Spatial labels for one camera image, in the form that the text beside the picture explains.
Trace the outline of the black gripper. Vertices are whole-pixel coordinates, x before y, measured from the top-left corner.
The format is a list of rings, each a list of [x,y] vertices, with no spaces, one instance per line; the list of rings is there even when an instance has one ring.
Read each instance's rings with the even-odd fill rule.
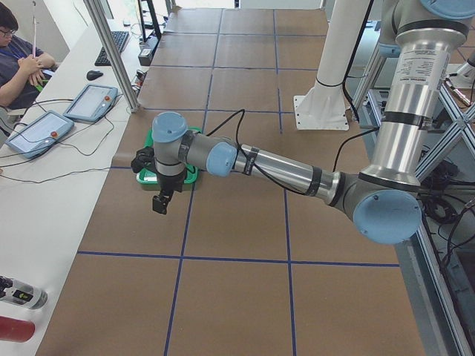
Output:
[[[181,193],[183,191],[183,175],[158,174],[157,182],[160,186],[160,193],[152,197],[152,210],[167,215],[168,204],[171,202],[174,192]]]

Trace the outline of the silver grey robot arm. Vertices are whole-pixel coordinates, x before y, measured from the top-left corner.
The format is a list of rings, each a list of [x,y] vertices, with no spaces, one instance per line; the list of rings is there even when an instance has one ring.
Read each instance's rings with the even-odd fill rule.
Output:
[[[154,167],[165,214],[193,165],[215,176],[231,171],[262,176],[342,211],[366,238],[397,244],[412,237],[422,212],[415,170],[452,52],[468,37],[472,1],[387,1],[381,44],[400,54],[370,164],[359,174],[329,172],[234,140],[189,129],[175,112],[154,118]]]

